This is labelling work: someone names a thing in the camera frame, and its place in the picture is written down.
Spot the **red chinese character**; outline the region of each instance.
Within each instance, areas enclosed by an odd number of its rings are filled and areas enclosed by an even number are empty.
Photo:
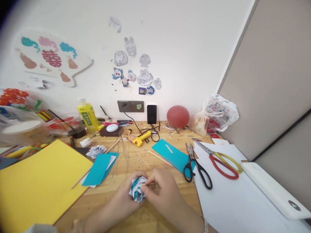
[[[50,50],[50,51],[43,50],[42,56],[46,60],[46,62],[49,63],[51,66],[54,66],[54,67],[62,66],[61,58],[53,50]]]

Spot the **red balloon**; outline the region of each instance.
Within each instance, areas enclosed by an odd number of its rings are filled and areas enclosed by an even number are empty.
[[[185,127],[189,122],[189,117],[188,110],[181,105],[175,105],[167,112],[167,120],[175,128]]]

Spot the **black-handled scissors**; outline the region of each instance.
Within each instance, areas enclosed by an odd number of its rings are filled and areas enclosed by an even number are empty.
[[[198,167],[198,171],[200,173],[200,176],[203,180],[203,183],[205,185],[205,187],[209,190],[211,190],[213,188],[213,183],[212,183],[212,180],[210,178],[210,176],[208,175],[208,173],[206,172],[206,170],[198,163],[198,161],[195,159],[194,157],[194,152],[193,152],[193,146],[192,146],[192,143],[190,143],[190,148],[188,147],[188,144],[186,143],[186,147],[187,147],[187,150],[188,150],[188,154],[189,154],[189,163],[186,164],[186,166],[184,167],[184,177],[185,177],[185,180],[187,182],[191,182],[192,181],[192,178],[193,176],[195,176],[195,173],[192,172],[192,166],[191,166],[191,163],[192,161],[195,162],[195,164],[197,165]],[[186,168],[188,168],[190,170],[190,179],[187,178],[187,176],[185,175],[185,171],[186,171]],[[205,178],[202,174],[202,171],[207,175],[207,178],[210,182],[210,186],[207,185],[206,181],[205,181]]]

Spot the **cloud decoration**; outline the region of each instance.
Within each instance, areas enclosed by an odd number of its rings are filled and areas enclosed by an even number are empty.
[[[49,38],[45,38],[45,37],[40,36],[38,41],[39,41],[40,45],[53,46],[55,48],[54,52],[58,51],[58,47],[57,47],[56,43],[54,41],[51,41]]]
[[[59,46],[61,47],[61,50],[64,51],[64,52],[73,52],[74,53],[74,59],[78,55],[75,52],[75,49],[73,47],[70,47],[68,44],[65,44],[64,42],[60,43]]]
[[[40,48],[37,42],[34,42],[33,40],[27,38],[27,37],[22,37],[21,42],[23,45],[28,46],[28,47],[34,47],[37,49],[37,53],[40,52]]]

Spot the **yellow paper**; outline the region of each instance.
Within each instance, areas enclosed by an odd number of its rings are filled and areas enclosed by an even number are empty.
[[[4,232],[53,225],[87,187],[70,187],[93,165],[57,140],[35,155],[0,170],[0,221]]]

